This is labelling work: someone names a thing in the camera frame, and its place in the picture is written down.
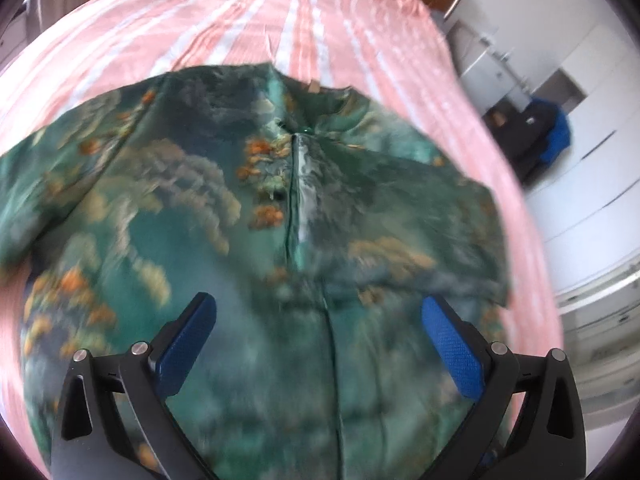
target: metal screw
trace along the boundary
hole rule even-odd
[[[496,355],[505,355],[508,350],[509,349],[507,348],[507,345],[505,345],[504,343],[500,343],[499,341],[491,343],[491,352]]]
[[[86,357],[86,350],[84,348],[81,348],[81,349],[77,350],[76,353],[74,354],[74,361],[76,363],[79,363],[85,357]]]
[[[131,353],[133,355],[142,355],[147,350],[149,350],[149,345],[145,341],[138,341],[131,347]]]
[[[551,351],[551,357],[556,361],[564,361],[566,359],[566,354],[559,348],[554,348]]]

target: blue gripper pad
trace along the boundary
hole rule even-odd
[[[460,393],[478,402],[484,391],[482,365],[432,296],[422,302],[422,324]]]
[[[156,394],[160,399],[180,391],[215,323],[216,300],[203,294],[203,301],[156,363]]]

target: white cabinet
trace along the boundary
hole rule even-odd
[[[640,178],[638,111],[552,186],[527,199],[543,240],[561,235],[603,208]]]
[[[7,27],[0,38],[0,71],[27,46],[25,13],[20,14]]]
[[[562,294],[585,285],[638,254],[639,218],[637,184],[611,205],[547,242],[546,257],[555,292]]]
[[[458,21],[447,34],[460,84],[480,115],[503,98],[518,111],[531,102],[522,78],[510,68],[505,57],[494,51],[476,31]]]

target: bedsheet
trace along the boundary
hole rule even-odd
[[[36,39],[0,76],[0,153],[114,88],[202,64],[272,62],[295,79],[353,86],[433,139],[488,186],[508,243],[502,322],[516,352],[561,346],[542,252],[507,161],[458,85],[446,40],[420,0],[92,0]],[[40,467],[20,403],[17,322],[2,290],[2,415]]]

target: pink striped bedsheet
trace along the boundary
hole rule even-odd
[[[502,320],[511,347],[544,355],[562,345],[542,244],[520,187],[458,85],[446,40],[420,0],[92,0],[0,76],[0,153],[111,89],[187,66],[268,61],[302,81],[357,88],[488,186],[508,241],[511,293]],[[0,316],[19,319],[9,310],[0,305]],[[16,384],[2,381],[5,406],[21,395]],[[37,462],[28,432],[17,427],[20,410],[6,416]]]

